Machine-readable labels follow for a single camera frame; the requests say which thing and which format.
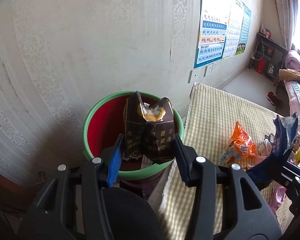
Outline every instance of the green bucket rim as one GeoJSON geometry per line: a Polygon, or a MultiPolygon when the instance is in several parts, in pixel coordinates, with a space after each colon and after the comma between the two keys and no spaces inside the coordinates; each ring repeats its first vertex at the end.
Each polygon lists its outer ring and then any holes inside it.
{"type": "MultiPolygon", "coordinates": [[[[83,145],[84,145],[84,151],[83,154],[86,157],[87,160],[91,160],[94,158],[94,156],[92,155],[90,149],[89,149],[89,145],[88,145],[88,138],[87,138],[87,133],[88,133],[88,126],[89,123],[91,121],[92,116],[94,115],[94,113],[99,109],[99,107],[101,107],[104,103],[117,98],[117,97],[122,97],[122,96],[129,96],[134,94],[135,91],[131,90],[131,91],[121,91],[121,92],[117,92],[117,93],[113,93],[111,95],[108,95],[104,98],[102,98],[98,103],[96,103],[93,108],[90,110],[90,112],[88,113],[86,120],[84,121],[84,126],[83,126],[83,145]]],[[[157,100],[159,101],[160,98],[157,96],[154,96],[152,94],[149,93],[145,93],[145,92],[140,92],[140,94],[142,96],[151,98],[153,100],[157,100]]],[[[183,136],[184,136],[184,127],[183,127],[183,122],[182,119],[179,115],[179,113],[173,109],[173,114],[174,117],[177,121],[178,124],[178,133],[179,136],[181,138],[181,140],[183,140],[183,136]]],[[[159,171],[162,171],[165,167],[167,167],[172,161],[166,162],[166,163],[162,163],[162,164],[153,164],[149,167],[146,167],[142,170],[136,170],[136,171],[119,171],[118,172],[118,178],[119,179],[123,179],[123,180],[136,180],[136,179],[144,179],[144,178],[148,178],[154,174],[157,174],[159,171]]]]}

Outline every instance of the bed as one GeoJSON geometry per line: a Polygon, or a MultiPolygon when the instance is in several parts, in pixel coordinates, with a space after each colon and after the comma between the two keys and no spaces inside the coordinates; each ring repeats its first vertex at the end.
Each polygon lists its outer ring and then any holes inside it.
{"type": "MultiPolygon", "coordinates": [[[[257,147],[262,143],[264,134],[275,133],[273,118],[276,113],[239,98],[222,90],[206,85],[193,86],[187,115],[184,144],[193,147],[198,155],[203,155],[215,164],[219,163],[220,154],[228,144],[236,121],[239,121],[251,135],[257,147]]],[[[253,158],[239,162],[246,166],[253,158]]],[[[274,186],[261,191],[269,202],[274,186]]],[[[195,188],[188,188],[182,182],[176,162],[172,164],[165,184],[158,218],[166,239],[181,240],[186,235],[188,222],[194,202],[195,188]]],[[[293,215],[289,211],[291,201],[286,198],[277,211],[282,231],[285,231],[293,215]]],[[[222,190],[217,189],[215,233],[221,231],[222,190]]]]}
{"type": "MultiPolygon", "coordinates": [[[[290,50],[285,57],[286,69],[300,70],[300,55],[295,50],[290,50]]],[[[289,98],[290,114],[298,115],[298,135],[300,136],[300,84],[296,81],[284,81],[289,98]]]]}

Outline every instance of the tiled floor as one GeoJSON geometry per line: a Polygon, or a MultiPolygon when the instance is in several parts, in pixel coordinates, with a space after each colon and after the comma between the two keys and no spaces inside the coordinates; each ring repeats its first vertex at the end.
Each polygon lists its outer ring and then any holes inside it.
{"type": "Polygon", "coordinates": [[[266,98],[270,91],[275,94],[274,83],[252,69],[247,68],[223,90],[275,112],[275,106],[266,98]]]}

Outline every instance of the yellow checkered mattress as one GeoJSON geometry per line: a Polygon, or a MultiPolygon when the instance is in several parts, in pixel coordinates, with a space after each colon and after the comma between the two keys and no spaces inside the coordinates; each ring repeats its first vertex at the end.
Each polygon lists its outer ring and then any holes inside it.
{"type": "MultiPolygon", "coordinates": [[[[236,121],[239,121],[250,134],[257,148],[265,134],[275,133],[273,118],[276,113],[224,91],[206,86],[194,86],[190,95],[185,138],[183,143],[193,147],[198,155],[205,156],[215,164],[227,146],[236,121]]],[[[254,159],[246,158],[239,162],[241,166],[253,164],[254,159]]],[[[269,202],[272,183],[262,190],[269,202]]],[[[191,216],[195,187],[188,188],[181,180],[177,163],[174,161],[163,190],[162,203],[158,211],[159,221],[167,239],[182,240],[191,216]]],[[[221,231],[222,189],[218,185],[215,216],[215,233],[221,231]]],[[[282,231],[285,231],[293,215],[289,211],[291,201],[286,197],[277,215],[282,231]]]]}

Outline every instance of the wall outlet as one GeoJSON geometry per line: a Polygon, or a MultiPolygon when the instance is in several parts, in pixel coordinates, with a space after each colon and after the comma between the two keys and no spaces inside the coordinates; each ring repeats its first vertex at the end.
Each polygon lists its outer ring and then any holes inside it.
{"type": "Polygon", "coordinates": [[[209,76],[212,73],[213,63],[210,65],[207,65],[206,75],[209,76]]]}
{"type": "Polygon", "coordinates": [[[217,64],[216,64],[216,63],[213,63],[213,66],[212,66],[212,72],[215,72],[215,71],[216,71],[216,68],[217,68],[217,64]]]}
{"type": "Polygon", "coordinates": [[[194,68],[190,71],[188,83],[197,82],[202,73],[202,67],[194,68]]]}

